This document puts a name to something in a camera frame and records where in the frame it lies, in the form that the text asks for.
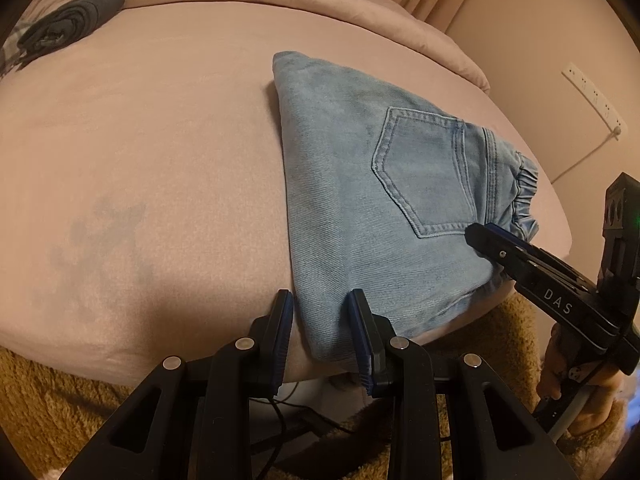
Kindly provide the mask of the right hand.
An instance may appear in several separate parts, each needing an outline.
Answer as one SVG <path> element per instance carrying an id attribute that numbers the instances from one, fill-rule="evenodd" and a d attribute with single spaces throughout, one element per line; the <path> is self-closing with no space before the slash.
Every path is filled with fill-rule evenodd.
<path id="1" fill-rule="evenodd" d="M 561 404 L 565 411 L 548 431 L 553 441 L 565 431 L 580 436 L 601 426 L 611 414 L 625 374 L 610 363 L 586 363 L 570 368 L 561 351 L 562 330 L 552 326 L 536 388 L 541 401 Z"/>

